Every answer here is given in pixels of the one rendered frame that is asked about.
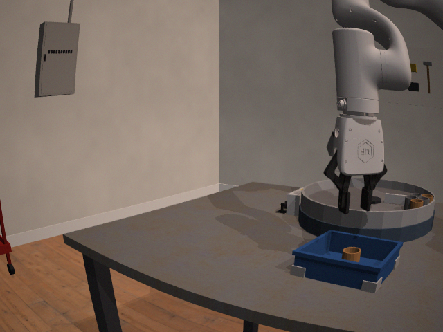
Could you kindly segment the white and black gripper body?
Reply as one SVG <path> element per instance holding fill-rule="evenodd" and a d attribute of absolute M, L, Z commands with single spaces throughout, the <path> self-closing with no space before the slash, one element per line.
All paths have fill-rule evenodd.
<path fill-rule="evenodd" d="M 381 121 L 377 117 L 340 113 L 336 118 L 332 157 L 336 150 L 336 172 L 346 176 L 380 174 L 384 166 Z"/>

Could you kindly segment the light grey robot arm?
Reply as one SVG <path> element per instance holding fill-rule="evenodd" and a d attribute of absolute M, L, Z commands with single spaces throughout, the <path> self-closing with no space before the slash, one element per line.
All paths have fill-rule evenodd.
<path fill-rule="evenodd" d="M 416 10 L 443 30 L 443 0 L 380 1 Z M 370 7 L 369 0 L 332 0 L 332 13 L 342 26 L 332 31 L 337 110 L 374 117 L 379 114 L 380 89 L 404 91 L 410 86 L 406 42 L 391 20 Z M 376 49 L 374 41 L 385 50 Z"/>

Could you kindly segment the blue plastic tray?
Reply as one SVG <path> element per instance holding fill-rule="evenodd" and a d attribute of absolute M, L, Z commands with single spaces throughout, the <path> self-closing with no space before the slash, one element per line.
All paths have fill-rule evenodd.
<path fill-rule="evenodd" d="M 376 293 L 399 265 L 402 246 L 400 241 L 328 230 L 293 250 L 291 275 Z M 342 259 L 348 247 L 361 249 L 359 262 Z"/>

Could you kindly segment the bronze bushing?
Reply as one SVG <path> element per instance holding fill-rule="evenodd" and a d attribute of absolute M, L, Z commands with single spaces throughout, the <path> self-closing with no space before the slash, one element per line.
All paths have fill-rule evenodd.
<path fill-rule="evenodd" d="M 343 249 L 342 259 L 359 262 L 361 249 L 357 247 L 348 247 Z"/>
<path fill-rule="evenodd" d="M 430 195 L 430 194 L 423 194 L 422 196 L 424 196 L 424 197 L 428 197 L 428 198 L 430 199 L 430 202 L 433 201 L 433 195 Z"/>
<path fill-rule="evenodd" d="M 411 199 L 410 201 L 410 209 L 419 208 L 423 206 L 423 200 L 421 199 Z"/>

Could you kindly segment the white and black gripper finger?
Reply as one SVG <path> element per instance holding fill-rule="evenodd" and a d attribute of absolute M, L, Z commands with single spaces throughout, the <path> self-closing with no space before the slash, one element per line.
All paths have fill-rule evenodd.
<path fill-rule="evenodd" d="M 350 185 L 350 180 L 352 176 L 346 176 L 340 172 L 339 177 L 335 174 L 335 169 L 337 168 L 337 150 L 332 159 L 330 160 L 328 166 L 325 168 L 324 175 L 328 177 L 339 189 L 338 194 L 338 208 L 343 214 L 349 213 L 350 207 L 350 192 L 348 188 Z M 341 180 L 342 179 L 342 180 Z"/>
<path fill-rule="evenodd" d="M 365 211 L 370 211 L 370 205 L 372 204 L 372 191 L 375 189 L 376 184 L 386 174 L 387 169 L 384 164 L 383 171 L 380 174 L 363 175 L 365 187 L 361 192 L 361 208 Z"/>

